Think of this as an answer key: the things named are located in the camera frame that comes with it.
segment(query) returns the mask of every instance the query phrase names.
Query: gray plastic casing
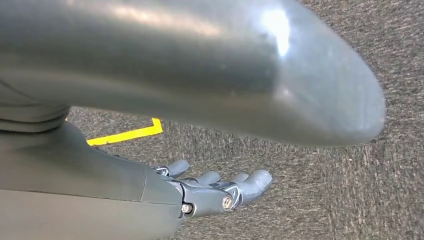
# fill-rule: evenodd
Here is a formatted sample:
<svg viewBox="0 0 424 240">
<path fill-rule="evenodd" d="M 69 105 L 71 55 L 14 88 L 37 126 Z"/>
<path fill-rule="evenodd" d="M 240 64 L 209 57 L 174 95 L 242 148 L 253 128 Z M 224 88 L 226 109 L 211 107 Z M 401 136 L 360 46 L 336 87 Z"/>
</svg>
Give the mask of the gray plastic casing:
<svg viewBox="0 0 424 240">
<path fill-rule="evenodd" d="M 90 147 L 69 122 L 0 132 L 1 240 L 155 240 L 178 230 L 181 204 L 152 168 Z"/>
</svg>

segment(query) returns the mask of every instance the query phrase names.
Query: screw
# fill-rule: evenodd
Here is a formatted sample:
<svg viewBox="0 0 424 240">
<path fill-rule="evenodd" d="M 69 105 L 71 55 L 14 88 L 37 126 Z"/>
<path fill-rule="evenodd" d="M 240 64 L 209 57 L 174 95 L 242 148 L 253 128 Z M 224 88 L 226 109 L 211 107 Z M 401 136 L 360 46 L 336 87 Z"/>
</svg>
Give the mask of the screw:
<svg viewBox="0 0 424 240">
<path fill-rule="evenodd" d="M 224 211 L 230 211 L 233 208 L 233 198 L 231 196 L 225 196 L 222 200 L 222 209 Z"/>
<path fill-rule="evenodd" d="M 189 214 L 191 213 L 193 210 L 193 206 L 190 204 L 183 204 L 181 206 L 181 212 L 185 213 L 185 214 Z"/>
</svg>

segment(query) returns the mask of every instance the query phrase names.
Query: robotic arm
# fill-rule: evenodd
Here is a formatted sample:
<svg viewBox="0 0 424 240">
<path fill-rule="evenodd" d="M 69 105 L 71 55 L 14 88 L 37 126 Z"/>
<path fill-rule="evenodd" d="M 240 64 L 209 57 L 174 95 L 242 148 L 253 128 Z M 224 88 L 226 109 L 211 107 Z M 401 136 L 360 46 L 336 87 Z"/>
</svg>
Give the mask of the robotic arm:
<svg viewBox="0 0 424 240">
<path fill-rule="evenodd" d="M 70 106 L 346 146 L 380 133 L 384 101 L 360 56 L 295 0 L 1 0 L 0 239 L 159 239 L 272 182 L 107 154 L 65 121 Z"/>
</svg>

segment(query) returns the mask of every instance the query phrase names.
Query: gray carpet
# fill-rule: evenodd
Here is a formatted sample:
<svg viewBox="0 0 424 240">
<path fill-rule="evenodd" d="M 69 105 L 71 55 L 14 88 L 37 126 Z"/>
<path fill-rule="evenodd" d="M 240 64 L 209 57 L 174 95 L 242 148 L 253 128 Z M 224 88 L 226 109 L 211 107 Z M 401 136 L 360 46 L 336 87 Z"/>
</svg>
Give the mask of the gray carpet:
<svg viewBox="0 0 424 240">
<path fill-rule="evenodd" d="M 266 169 L 271 189 L 231 214 L 190 219 L 175 240 L 424 239 L 424 1 L 304 0 L 364 57 L 387 98 L 386 128 L 348 148 L 301 148 L 164 121 L 164 132 L 107 151 L 149 164 L 186 159 L 190 175 Z M 87 138 L 148 117 L 73 108 Z"/>
</svg>

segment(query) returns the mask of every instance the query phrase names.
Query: yellow floor marking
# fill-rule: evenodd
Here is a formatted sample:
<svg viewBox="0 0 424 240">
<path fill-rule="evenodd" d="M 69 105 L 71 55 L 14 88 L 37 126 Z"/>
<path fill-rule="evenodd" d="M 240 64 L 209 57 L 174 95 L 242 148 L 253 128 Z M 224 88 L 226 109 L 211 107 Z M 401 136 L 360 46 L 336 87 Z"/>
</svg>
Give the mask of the yellow floor marking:
<svg viewBox="0 0 424 240">
<path fill-rule="evenodd" d="M 157 118 L 152 118 L 153 126 L 148 126 L 144 128 L 140 128 L 137 130 L 126 131 L 122 133 L 118 133 L 115 135 L 102 136 L 98 138 L 93 138 L 87 141 L 87 143 L 91 146 L 105 145 L 105 144 L 113 144 L 122 141 L 127 141 L 131 139 L 137 139 L 142 137 L 147 137 L 151 135 L 160 134 L 163 132 L 161 120 Z"/>
</svg>

